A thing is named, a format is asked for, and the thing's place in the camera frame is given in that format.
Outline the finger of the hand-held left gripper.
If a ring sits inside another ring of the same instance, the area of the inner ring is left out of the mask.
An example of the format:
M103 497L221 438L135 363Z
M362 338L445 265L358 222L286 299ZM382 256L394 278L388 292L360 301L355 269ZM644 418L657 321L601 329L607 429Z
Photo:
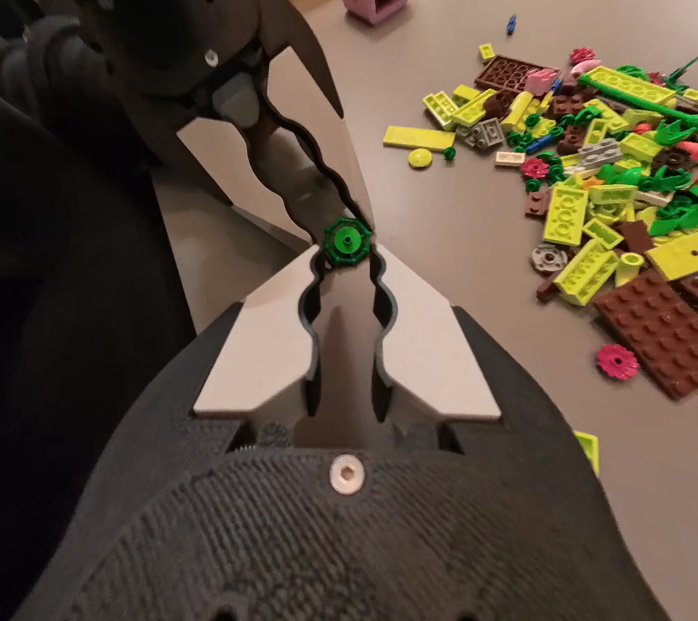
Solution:
M262 97L280 131L262 158L265 182L304 230L323 230L341 215L374 229L373 211L348 126L293 48L269 63Z
M293 251L313 245L310 234L292 221L283 198L254 172L243 135L230 122L198 117L177 132L182 144L212 177L231 208Z

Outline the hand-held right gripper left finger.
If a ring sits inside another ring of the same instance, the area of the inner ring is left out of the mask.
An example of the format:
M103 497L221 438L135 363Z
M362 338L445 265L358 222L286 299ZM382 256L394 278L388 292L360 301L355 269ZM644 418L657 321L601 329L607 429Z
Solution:
M318 404L321 250L299 255L245 298L193 412L203 417L305 418Z

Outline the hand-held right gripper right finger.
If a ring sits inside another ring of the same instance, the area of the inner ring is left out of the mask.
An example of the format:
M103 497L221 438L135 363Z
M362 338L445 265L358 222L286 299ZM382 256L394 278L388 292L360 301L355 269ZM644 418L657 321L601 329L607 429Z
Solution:
M501 410L456 308L383 244L370 253L380 334L371 402L378 422L495 422Z

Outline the black green round toy piece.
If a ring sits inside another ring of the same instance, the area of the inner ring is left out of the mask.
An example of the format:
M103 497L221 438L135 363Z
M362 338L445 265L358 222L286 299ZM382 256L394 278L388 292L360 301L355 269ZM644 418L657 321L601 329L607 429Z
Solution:
M371 248L372 231L359 219L340 217L325 228L325 255L332 267L357 266Z

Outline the pile of colourful toy bricks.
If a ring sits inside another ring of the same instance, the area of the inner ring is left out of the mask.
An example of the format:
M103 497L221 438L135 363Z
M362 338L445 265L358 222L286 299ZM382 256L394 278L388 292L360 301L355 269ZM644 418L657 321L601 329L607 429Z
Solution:
M697 87L686 73L607 67L589 47L567 68L479 47L473 85L422 99L434 129L389 126L385 147L413 170L456 145L517 171L524 215L542 223L529 255L535 296L592 306L615 344L595 354L618 383L640 370L670 400L697 395Z

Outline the person's left forearm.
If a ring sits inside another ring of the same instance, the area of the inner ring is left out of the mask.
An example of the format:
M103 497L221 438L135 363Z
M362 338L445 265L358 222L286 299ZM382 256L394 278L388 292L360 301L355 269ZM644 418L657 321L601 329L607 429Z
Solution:
M118 101L104 56L84 42L75 17L47 16L26 37L1 40L1 98L103 170L158 163Z

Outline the person's black jacket torso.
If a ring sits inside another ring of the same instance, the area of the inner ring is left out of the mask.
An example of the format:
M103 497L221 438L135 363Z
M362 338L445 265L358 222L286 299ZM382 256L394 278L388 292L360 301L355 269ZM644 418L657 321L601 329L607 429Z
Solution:
M118 422L194 336L141 144L66 143L1 101L1 619Z

